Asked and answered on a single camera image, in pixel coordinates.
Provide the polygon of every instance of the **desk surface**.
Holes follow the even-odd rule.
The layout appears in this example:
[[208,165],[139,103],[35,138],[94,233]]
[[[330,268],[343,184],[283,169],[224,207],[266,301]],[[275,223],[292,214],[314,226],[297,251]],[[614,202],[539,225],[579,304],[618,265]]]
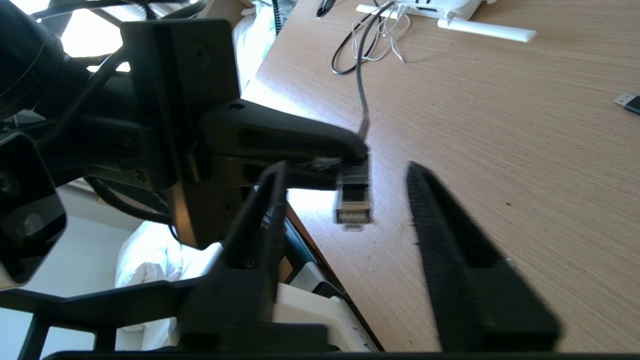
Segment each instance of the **desk surface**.
[[[322,20],[300,0],[243,97],[357,130],[355,75],[329,61],[358,0]],[[363,68],[375,224],[332,222],[333,193],[290,202],[387,350],[438,350],[404,175],[433,170],[564,323],[561,351],[640,352],[640,3],[502,0],[472,20],[538,30],[530,44],[414,18]],[[343,58],[343,66],[353,60]]]

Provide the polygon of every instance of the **white wall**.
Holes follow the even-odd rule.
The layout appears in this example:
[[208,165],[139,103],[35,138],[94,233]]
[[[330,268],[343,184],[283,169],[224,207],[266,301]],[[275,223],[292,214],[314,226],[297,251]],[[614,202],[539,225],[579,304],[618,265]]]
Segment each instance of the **white wall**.
[[[113,288],[120,246],[140,221],[73,193],[62,193],[61,198],[69,215],[67,230],[23,288],[61,297]],[[30,321],[31,314],[0,308],[2,359],[17,358]],[[42,356],[91,349],[93,341],[90,333],[51,328]],[[140,349],[140,343],[141,332],[119,332],[116,347]]]

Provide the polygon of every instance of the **white plastic stick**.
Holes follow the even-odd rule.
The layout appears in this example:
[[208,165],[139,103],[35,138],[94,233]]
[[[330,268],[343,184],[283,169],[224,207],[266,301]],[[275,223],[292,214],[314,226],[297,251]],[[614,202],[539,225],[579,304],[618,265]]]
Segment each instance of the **white plastic stick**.
[[530,42],[538,34],[535,30],[456,19],[440,19],[438,27],[519,42]]

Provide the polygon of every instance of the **usb connector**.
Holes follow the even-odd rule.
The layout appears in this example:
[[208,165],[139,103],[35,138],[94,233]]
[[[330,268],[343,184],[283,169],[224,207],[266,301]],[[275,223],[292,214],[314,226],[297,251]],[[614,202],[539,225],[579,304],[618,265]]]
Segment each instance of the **usb connector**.
[[618,96],[613,102],[622,106],[627,111],[640,115],[640,97],[630,92],[623,92],[622,95]]

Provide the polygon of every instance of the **white device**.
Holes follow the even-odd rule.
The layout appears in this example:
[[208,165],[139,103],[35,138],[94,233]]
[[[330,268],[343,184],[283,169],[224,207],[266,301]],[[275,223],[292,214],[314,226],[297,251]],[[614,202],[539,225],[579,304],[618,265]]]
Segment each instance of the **white device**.
[[[530,42],[536,36],[537,32],[535,30],[469,21],[483,1],[493,4],[497,0],[396,0],[396,5],[405,5],[408,15],[438,19],[438,27],[442,29],[519,42]],[[364,13],[371,13],[375,9],[377,7],[362,4],[358,5],[357,8],[359,12]],[[395,19],[397,18],[397,12],[387,10],[381,16]]]

